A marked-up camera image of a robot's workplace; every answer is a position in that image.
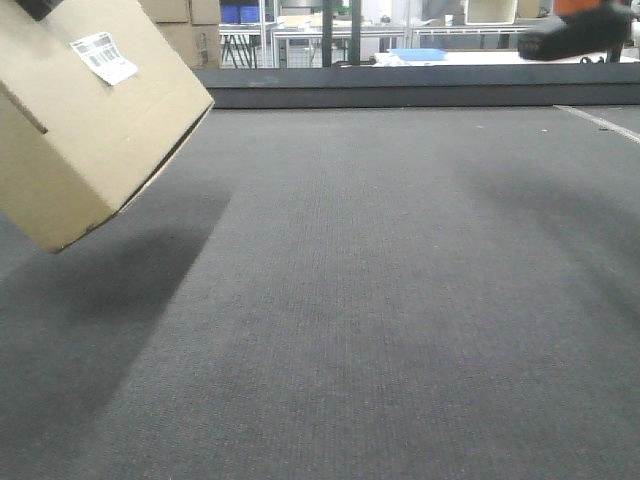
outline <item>robotic arm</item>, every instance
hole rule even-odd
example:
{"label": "robotic arm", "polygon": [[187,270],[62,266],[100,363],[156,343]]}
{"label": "robotic arm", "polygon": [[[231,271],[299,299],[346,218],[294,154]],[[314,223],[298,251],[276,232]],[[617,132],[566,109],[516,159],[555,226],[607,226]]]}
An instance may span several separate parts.
{"label": "robotic arm", "polygon": [[631,0],[624,5],[604,0],[595,8],[550,17],[520,35],[518,52],[527,60],[550,61],[609,51],[608,60],[617,62],[637,17],[630,4]]}

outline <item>black pole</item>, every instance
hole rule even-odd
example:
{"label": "black pole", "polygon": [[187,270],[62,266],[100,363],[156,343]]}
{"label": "black pole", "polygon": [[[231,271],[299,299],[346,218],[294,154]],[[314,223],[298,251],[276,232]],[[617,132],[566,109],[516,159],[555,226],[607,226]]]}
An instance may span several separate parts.
{"label": "black pole", "polygon": [[333,0],[322,0],[322,66],[331,66],[333,43]]}
{"label": "black pole", "polygon": [[362,0],[351,0],[351,44],[349,63],[360,65],[360,34],[362,33]]}
{"label": "black pole", "polygon": [[[611,0],[604,0],[602,3],[606,3]],[[631,0],[623,0],[622,4],[626,7],[631,6]],[[624,48],[624,44],[616,45],[611,50],[607,52],[607,63],[618,63],[620,61],[620,57],[622,56],[622,49]]]}

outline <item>metal frame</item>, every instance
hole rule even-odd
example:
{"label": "metal frame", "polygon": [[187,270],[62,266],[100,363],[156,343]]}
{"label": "metal frame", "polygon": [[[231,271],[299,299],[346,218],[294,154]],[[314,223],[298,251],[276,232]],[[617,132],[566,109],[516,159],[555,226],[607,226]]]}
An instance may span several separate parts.
{"label": "metal frame", "polygon": [[640,104],[640,64],[449,65],[194,73],[215,108]]}

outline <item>white line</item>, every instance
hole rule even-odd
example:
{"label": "white line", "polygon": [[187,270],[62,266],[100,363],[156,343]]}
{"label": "white line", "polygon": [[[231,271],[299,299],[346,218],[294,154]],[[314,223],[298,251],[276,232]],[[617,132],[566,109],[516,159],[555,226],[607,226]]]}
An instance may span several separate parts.
{"label": "white line", "polygon": [[629,130],[628,128],[621,127],[620,125],[610,122],[609,120],[605,120],[604,118],[601,118],[601,117],[596,117],[595,115],[591,115],[590,113],[583,112],[582,110],[578,110],[577,108],[574,108],[574,107],[569,107],[567,105],[554,105],[554,107],[564,112],[575,115],[576,117],[589,120],[590,122],[593,122],[596,125],[599,125],[603,128],[606,128],[607,130],[611,130],[613,132],[616,132],[619,135],[622,135],[625,138],[628,138],[632,142],[636,142],[637,144],[640,144],[640,133],[636,133],[633,130]]}

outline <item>gray carpet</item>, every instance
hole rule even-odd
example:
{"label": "gray carpet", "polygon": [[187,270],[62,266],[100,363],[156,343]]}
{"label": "gray carpet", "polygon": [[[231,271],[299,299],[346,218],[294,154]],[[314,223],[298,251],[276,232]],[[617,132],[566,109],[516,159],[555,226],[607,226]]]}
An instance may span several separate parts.
{"label": "gray carpet", "polygon": [[58,256],[0,217],[0,478],[640,478],[639,178],[557,109],[214,111]]}

